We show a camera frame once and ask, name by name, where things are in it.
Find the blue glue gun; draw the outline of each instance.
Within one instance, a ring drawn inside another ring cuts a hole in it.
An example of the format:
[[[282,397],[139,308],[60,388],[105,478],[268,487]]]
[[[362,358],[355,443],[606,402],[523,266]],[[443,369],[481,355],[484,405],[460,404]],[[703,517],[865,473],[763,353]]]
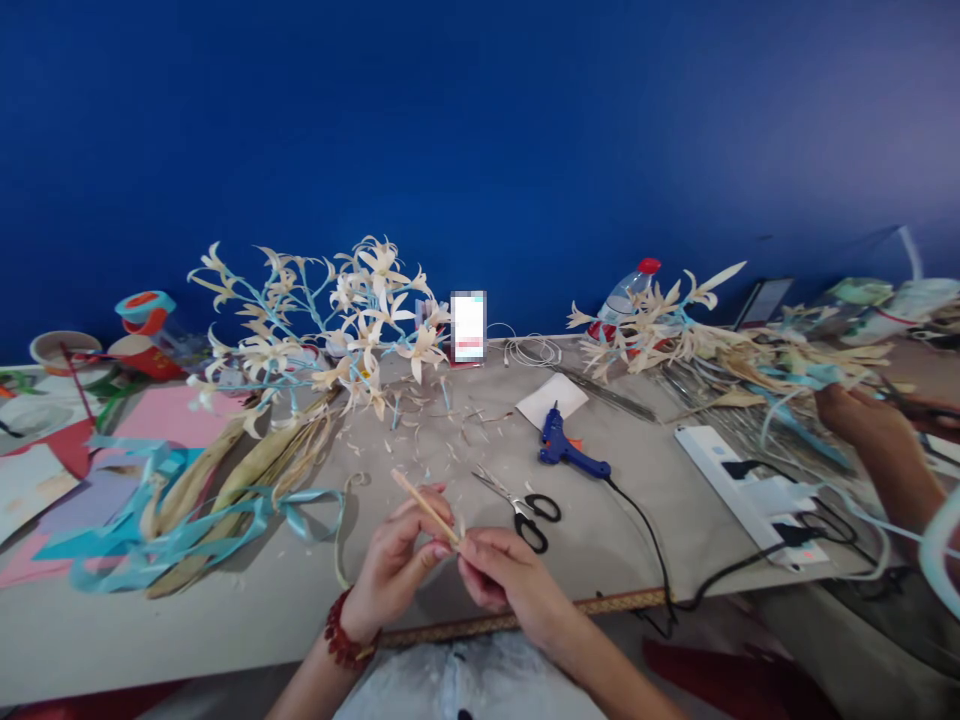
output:
[[[556,465],[561,460],[566,460],[571,465],[576,465],[588,475],[599,480],[605,480],[610,477],[610,464],[594,460],[587,457],[573,443],[567,440],[563,434],[563,417],[557,410],[557,404],[553,404],[553,409],[547,413],[547,420],[543,424],[543,436],[541,438],[546,445],[540,451],[540,460],[548,465]]]

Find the power strip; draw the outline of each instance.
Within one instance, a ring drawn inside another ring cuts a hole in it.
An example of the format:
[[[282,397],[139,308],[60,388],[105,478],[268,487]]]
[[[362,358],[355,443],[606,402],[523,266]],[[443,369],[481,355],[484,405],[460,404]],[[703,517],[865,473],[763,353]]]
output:
[[[800,522],[793,513],[817,509],[809,497],[811,490],[808,486],[791,487],[792,483],[782,476],[761,480],[750,472],[740,480],[731,477],[723,463],[742,462],[742,459],[709,425],[680,426],[674,435],[761,550],[783,541],[773,527],[774,523],[799,527]],[[804,565],[829,560],[823,548],[814,541],[796,548],[784,548],[768,559],[795,571],[800,571]]]

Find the scissors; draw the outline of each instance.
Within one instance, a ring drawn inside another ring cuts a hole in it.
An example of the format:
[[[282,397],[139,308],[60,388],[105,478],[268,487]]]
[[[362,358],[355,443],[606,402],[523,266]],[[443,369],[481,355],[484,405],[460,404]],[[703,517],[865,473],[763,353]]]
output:
[[[936,420],[940,417],[946,417],[952,420],[960,420],[960,413],[956,410],[930,407],[929,405],[911,402],[883,375],[880,376],[880,380],[883,381],[883,392],[887,396],[887,399],[892,400],[900,409],[900,412],[908,418],[913,418],[914,420]]]
[[[493,490],[497,495],[513,505],[513,527],[517,531],[517,535],[522,537],[524,542],[526,542],[527,545],[530,546],[530,549],[537,553],[537,555],[542,555],[545,553],[547,548],[550,546],[550,543],[547,542],[547,538],[544,537],[542,532],[540,532],[540,528],[537,527],[537,524],[533,521],[533,518],[531,518],[528,513],[532,512],[534,515],[543,518],[547,522],[559,522],[560,518],[562,517],[560,513],[560,506],[553,501],[553,498],[549,498],[546,495],[540,495],[538,493],[530,493],[529,495],[525,495],[521,500],[507,490],[507,488],[503,486],[503,483],[487,472],[483,465],[477,464],[477,470],[480,472],[474,472],[471,474],[488,488]],[[551,512],[547,512],[543,507],[538,506],[538,502],[549,506]],[[529,532],[532,533],[537,539],[536,545],[530,542],[530,538],[524,535],[524,528],[527,528]]]
[[[953,420],[960,421],[960,413],[955,410],[947,410],[945,408],[936,408],[930,407],[929,405],[921,405],[920,403],[911,402],[903,396],[896,386],[890,382],[883,375],[880,376],[880,380],[883,381],[883,392],[887,396],[887,400],[891,400],[894,405],[912,420],[929,420],[931,422],[936,422],[937,418],[946,417],[952,418]],[[944,455],[943,453],[935,450],[930,444],[930,438],[927,437],[926,433],[920,433],[920,444],[923,446],[923,449],[927,452],[928,455],[932,455],[939,460],[950,463],[951,465],[960,467],[960,463],[957,463],[949,455]]]

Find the bracelet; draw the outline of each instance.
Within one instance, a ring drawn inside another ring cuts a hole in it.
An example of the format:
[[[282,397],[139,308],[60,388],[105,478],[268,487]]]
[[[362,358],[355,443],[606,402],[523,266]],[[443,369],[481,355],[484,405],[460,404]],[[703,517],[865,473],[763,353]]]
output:
[[[327,625],[323,630],[323,637],[327,640],[327,652],[334,656],[337,665],[345,667],[348,670],[357,670],[363,672],[367,665],[373,660],[377,653],[377,642],[380,640],[380,633],[373,638],[373,642],[364,647],[360,643],[355,643],[347,635],[347,631],[340,625],[340,612],[343,610],[343,604],[350,594],[350,590],[337,598],[337,601],[330,608],[330,614],[327,615]]]

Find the water bottle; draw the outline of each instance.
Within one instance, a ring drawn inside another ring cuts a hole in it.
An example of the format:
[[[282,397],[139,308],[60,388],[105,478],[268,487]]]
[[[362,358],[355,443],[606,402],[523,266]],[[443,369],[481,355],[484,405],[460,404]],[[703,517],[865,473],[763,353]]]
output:
[[[659,269],[659,260],[644,258],[643,262],[637,265],[636,272],[627,275],[610,291],[607,301],[597,313],[599,321],[587,328],[587,334],[594,340],[600,340],[602,332],[607,342],[613,340],[617,325],[637,312],[633,307],[631,296],[639,295],[650,287],[653,276]]]

